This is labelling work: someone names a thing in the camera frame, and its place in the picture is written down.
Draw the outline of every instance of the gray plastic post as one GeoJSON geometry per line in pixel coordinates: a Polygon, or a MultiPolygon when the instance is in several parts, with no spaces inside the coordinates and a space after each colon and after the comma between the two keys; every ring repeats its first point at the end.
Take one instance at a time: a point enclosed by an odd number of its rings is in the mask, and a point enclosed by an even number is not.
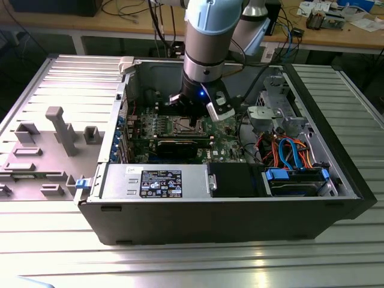
{"type": "Polygon", "coordinates": [[[52,121],[53,126],[61,140],[61,143],[68,156],[76,155],[76,147],[73,144],[72,136],[67,130],[67,125],[64,123],[62,114],[64,113],[62,107],[50,106],[46,112],[46,118],[52,121]]]}

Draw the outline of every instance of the wooden workbench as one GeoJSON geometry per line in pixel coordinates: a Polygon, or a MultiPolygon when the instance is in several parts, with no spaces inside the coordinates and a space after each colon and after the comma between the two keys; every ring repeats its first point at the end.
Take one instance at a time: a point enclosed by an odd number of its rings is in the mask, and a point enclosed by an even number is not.
{"type": "MultiPolygon", "coordinates": [[[[120,0],[120,6],[140,3],[140,0],[120,0]]],[[[319,31],[305,28],[305,17],[296,15],[300,0],[283,0],[284,9],[288,18],[294,22],[294,26],[305,30],[302,39],[301,49],[310,50],[332,50],[339,52],[355,53],[379,53],[384,47],[384,31],[367,32],[357,28],[349,23],[345,24],[343,30],[322,29],[319,31]]],[[[138,7],[131,7],[124,10],[126,13],[139,11],[147,7],[144,1],[138,7]]],[[[116,13],[114,3],[106,6],[106,10],[116,13]]],[[[185,23],[184,10],[175,7],[176,35],[178,40],[184,39],[185,23]]],[[[384,14],[384,9],[373,8],[373,13],[384,14]]],[[[108,15],[101,10],[95,17],[80,17],[58,14],[36,14],[36,13],[14,13],[15,18],[29,31],[67,34],[72,36],[76,50],[79,54],[85,53],[82,46],[82,36],[100,36],[100,37],[118,37],[118,38],[145,38],[153,39],[154,30],[152,28],[152,19],[148,10],[137,14],[138,24],[125,20],[118,16],[108,15]]],[[[164,30],[167,39],[172,39],[173,29],[170,17],[170,8],[163,7],[164,30]]],[[[21,31],[21,28],[15,24],[12,18],[0,4],[0,29],[6,31],[21,31]]],[[[272,36],[266,36],[263,46],[278,47],[285,42],[286,36],[280,27],[276,27],[272,36]]]]}

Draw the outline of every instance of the white label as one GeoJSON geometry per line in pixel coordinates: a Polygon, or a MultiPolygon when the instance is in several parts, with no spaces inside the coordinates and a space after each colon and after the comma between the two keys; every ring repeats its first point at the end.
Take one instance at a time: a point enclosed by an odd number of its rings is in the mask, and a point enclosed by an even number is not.
{"type": "Polygon", "coordinates": [[[12,175],[13,178],[35,178],[34,175],[12,175]]]}
{"type": "Polygon", "coordinates": [[[128,166],[125,170],[125,174],[140,174],[143,169],[142,166],[128,166]]]}

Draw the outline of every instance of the metal bracket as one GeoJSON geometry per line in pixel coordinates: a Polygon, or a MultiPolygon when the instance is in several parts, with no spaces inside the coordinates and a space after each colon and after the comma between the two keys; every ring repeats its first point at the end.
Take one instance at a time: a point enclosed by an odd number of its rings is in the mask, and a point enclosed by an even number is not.
{"type": "Polygon", "coordinates": [[[118,65],[120,74],[123,75],[131,72],[130,68],[132,67],[134,68],[136,64],[139,64],[139,63],[134,63],[134,57],[131,57],[131,56],[122,57],[118,65]]]}

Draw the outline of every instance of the blue cable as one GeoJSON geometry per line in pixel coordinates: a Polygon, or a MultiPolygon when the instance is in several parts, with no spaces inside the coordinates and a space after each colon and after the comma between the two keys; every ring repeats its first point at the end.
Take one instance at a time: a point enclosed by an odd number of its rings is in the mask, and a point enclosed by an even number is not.
{"type": "Polygon", "coordinates": [[[284,159],[283,146],[284,146],[285,141],[289,141],[289,143],[292,146],[292,154],[293,154],[293,159],[295,160],[296,167],[298,169],[302,169],[303,166],[302,166],[302,163],[299,159],[298,149],[297,149],[295,143],[291,139],[288,139],[288,138],[284,138],[283,140],[281,140],[279,145],[278,145],[278,156],[280,157],[281,162],[283,162],[288,167],[289,170],[293,170],[293,167],[284,159]]]}
{"type": "Polygon", "coordinates": [[[284,56],[284,60],[286,60],[289,57],[289,54],[290,54],[290,47],[292,45],[292,35],[291,35],[290,31],[289,31],[289,28],[286,25],[284,25],[282,23],[278,23],[278,22],[276,22],[276,24],[278,24],[278,25],[282,26],[283,28],[285,28],[285,30],[287,31],[287,34],[288,34],[288,40],[289,40],[288,51],[287,51],[286,55],[284,56]]]}

